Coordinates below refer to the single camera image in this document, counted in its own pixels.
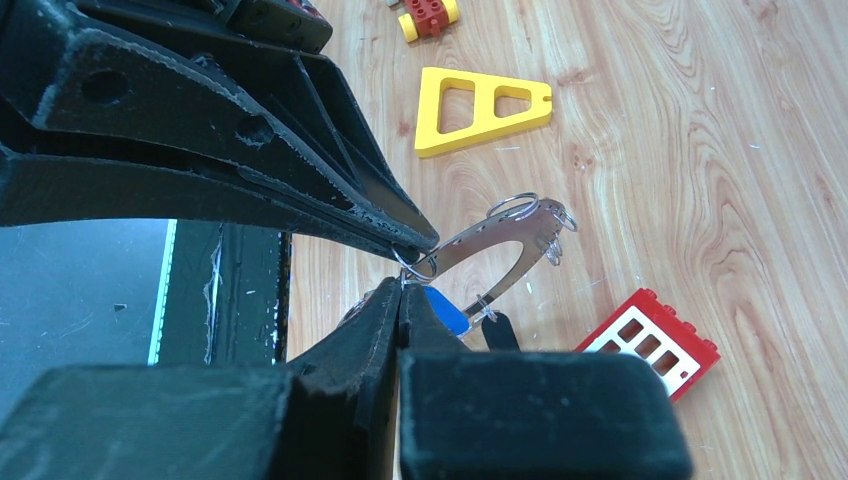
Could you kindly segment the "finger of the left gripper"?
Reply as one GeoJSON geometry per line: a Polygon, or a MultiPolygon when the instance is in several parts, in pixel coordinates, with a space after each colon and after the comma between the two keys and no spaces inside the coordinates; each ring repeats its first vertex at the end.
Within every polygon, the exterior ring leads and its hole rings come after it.
{"type": "Polygon", "coordinates": [[[116,218],[236,223],[320,237],[385,258],[412,259],[422,237],[398,223],[278,199],[190,172],[1,147],[1,224],[116,218]]]}

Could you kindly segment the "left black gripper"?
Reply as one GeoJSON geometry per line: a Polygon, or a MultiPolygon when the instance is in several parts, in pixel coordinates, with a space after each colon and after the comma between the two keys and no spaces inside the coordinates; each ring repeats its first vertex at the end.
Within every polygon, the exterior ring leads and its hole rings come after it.
{"type": "Polygon", "coordinates": [[[308,1],[5,1],[1,147],[190,172],[438,233],[308,1]]]}

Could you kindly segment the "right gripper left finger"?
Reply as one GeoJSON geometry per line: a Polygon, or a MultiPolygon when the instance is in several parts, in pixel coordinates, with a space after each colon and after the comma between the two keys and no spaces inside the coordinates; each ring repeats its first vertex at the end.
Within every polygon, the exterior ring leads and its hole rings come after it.
{"type": "Polygon", "coordinates": [[[1,428],[5,479],[387,479],[402,289],[284,364],[75,366],[1,428]]]}

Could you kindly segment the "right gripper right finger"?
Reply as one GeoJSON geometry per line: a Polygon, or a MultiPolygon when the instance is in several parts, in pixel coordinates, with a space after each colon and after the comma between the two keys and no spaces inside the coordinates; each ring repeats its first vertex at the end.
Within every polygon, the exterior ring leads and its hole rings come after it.
{"type": "Polygon", "coordinates": [[[657,375],[609,353],[475,352],[404,288],[400,470],[406,479],[689,479],[657,375]]]}

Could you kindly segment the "small black key fob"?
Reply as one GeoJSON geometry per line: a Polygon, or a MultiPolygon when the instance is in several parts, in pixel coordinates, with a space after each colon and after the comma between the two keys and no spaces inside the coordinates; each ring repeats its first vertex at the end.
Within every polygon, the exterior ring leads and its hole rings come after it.
{"type": "Polygon", "coordinates": [[[503,312],[484,316],[481,328],[486,345],[490,351],[519,351],[520,346],[512,323],[503,312]]]}

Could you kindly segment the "blue key tag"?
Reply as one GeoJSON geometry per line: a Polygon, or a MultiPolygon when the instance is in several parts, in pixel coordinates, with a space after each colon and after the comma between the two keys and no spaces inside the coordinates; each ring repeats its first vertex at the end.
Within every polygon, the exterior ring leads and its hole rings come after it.
{"type": "Polygon", "coordinates": [[[429,285],[425,285],[423,289],[436,317],[452,334],[462,336],[471,329],[471,324],[463,311],[438,289],[429,285]]]}

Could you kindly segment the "grey metal keyring disc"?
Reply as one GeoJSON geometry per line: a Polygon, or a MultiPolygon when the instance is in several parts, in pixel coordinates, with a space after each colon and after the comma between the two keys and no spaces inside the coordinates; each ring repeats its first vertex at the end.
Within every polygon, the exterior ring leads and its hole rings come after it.
{"type": "Polygon", "coordinates": [[[517,194],[420,260],[404,264],[400,279],[404,286],[438,289],[463,311],[472,330],[538,263],[558,266],[564,256],[560,236],[577,231],[576,219],[561,202],[517,194]]]}

